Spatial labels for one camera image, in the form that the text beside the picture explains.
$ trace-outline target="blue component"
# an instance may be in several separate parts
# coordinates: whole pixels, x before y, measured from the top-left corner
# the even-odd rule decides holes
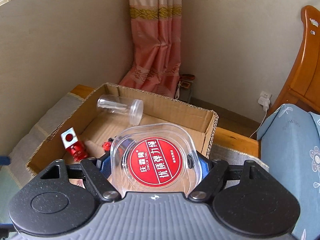
[[[0,156],[0,165],[9,165],[10,162],[10,158],[9,157],[5,157],[5,156]]]
[[[199,158],[201,169],[202,169],[202,180],[209,174],[209,167],[208,164]]]
[[[103,176],[107,179],[111,175],[111,157],[109,156],[106,158],[102,165],[100,172],[103,174]]]
[[[10,232],[16,232],[13,224],[0,224],[0,239],[11,238],[9,235]]]

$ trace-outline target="gray gripper base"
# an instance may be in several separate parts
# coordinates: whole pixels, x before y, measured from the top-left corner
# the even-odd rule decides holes
[[[252,240],[220,225],[206,204],[193,203],[183,193],[138,192],[127,193],[119,202],[103,204],[89,223],[69,234],[36,237],[21,233],[13,239]],[[295,238],[286,234],[270,239]]]

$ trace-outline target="pink curtain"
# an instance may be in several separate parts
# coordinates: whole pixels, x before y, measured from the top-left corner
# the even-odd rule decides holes
[[[181,64],[181,0],[129,1],[134,62],[120,85],[173,98]]]

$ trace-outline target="wooden table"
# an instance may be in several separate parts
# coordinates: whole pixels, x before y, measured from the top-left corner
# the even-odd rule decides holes
[[[77,85],[71,93],[76,94],[81,98],[86,98],[93,90],[94,89],[91,87]],[[220,127],[216,128],[213,143],[259,158],[259,144],[256,140]]]

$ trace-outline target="beige wall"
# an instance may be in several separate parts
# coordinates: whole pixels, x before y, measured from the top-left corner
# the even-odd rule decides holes
[[[197,77],[193,96],[260,122],[260,92],[274,101],[282,89],[308,4],[320,9],[320,0],[183,0],[181,70]]]
[[[0,6],[0,155],[77,84],[119,82],[132,62],[128,0]]]

